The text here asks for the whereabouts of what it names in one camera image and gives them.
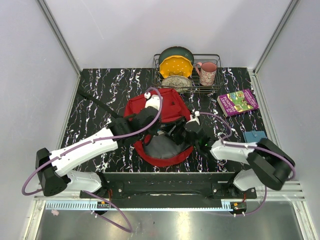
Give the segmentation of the red student backpack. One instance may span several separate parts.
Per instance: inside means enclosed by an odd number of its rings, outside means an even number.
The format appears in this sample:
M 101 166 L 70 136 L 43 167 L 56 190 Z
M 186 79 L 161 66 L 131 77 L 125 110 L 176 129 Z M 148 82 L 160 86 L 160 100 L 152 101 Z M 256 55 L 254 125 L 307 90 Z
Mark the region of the red student backpack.
M 191 112 L 186 104 L 173 88 L 159 89 L 160 95 L 163 97 L 162 109 L 158 111 L 160 114 L 160 127 L 158 135 L 137 141 L 133 144 L 138 155 L 147 163 L 156 167 L 167 167 L 182 163 L 193 151 L 193 146 L 186 143 L 176 144 L 168 135 L 169 131 L 179 123 L 186 123 L 190 120 Z M 111 115 L 111 122 L 117 118 L 124 118 L 131 114 L 138 114 L 145 108 L 146 99 L 143 94 L 131 98 L 125 106 L 124 115 L 115 113 L 102 101 L 94 98 L 92 95 L 79 89 L 77 93 L 85 99 L 91 100 L 96 105 L 104 109 Z

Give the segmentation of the purple treehouse paperback book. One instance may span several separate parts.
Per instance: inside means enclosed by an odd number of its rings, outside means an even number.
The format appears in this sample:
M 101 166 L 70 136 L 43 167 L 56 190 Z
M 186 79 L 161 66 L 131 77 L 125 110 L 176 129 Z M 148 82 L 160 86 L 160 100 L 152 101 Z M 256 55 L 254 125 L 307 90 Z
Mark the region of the purple treehouse paperback book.
M 232 117 L 259 108 L 258 102 L 250 89 L 220 95 L 217 97 L 217 102 L 225 117 Z

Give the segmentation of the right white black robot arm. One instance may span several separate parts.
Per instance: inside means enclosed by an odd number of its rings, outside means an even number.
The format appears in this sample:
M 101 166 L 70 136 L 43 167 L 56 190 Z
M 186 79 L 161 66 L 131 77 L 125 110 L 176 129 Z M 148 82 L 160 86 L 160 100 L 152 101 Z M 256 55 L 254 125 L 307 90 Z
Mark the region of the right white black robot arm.
M 196 120 L 177 123 L 168 133 L 176 144 L 186 143 L 206 157 L 246 164 L 227 185 L 228 195 L 239 198 L 246 190 L 265 186 L 279 191 L 295 177 L 295 162 L 267 138 L 259 142 L 230 142 L 209 137 Z

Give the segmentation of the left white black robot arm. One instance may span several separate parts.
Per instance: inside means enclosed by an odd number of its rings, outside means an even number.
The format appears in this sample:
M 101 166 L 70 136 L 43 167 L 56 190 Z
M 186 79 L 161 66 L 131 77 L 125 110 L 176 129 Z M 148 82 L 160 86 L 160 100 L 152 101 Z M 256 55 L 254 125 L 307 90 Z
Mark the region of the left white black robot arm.
M 43 195 L 51 197 L 65 190 L 74 190 L 88 191 L 103 198 L 108 193 L 104 177 L 74 169 L 96 156 L 140 140 L 159 122 L 159 109 L 158 106 L 147 106 L 137 114 L 112 117 L 106 127 L 73 145 L 53 151 L 47 148 L 38 150 L 36 173 Z

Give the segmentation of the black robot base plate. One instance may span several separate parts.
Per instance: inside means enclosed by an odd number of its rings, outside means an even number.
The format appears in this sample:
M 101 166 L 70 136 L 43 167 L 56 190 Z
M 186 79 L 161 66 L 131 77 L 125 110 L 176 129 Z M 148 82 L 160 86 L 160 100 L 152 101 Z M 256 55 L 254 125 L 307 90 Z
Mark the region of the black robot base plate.
M 100 173 L 102 188 L 94 192 L 113 200 L 144 196 L 195 196 L 214 199 L 257 198 L 256 189 L 245 192 L 231 186 L 233 172 L 108 172 Z

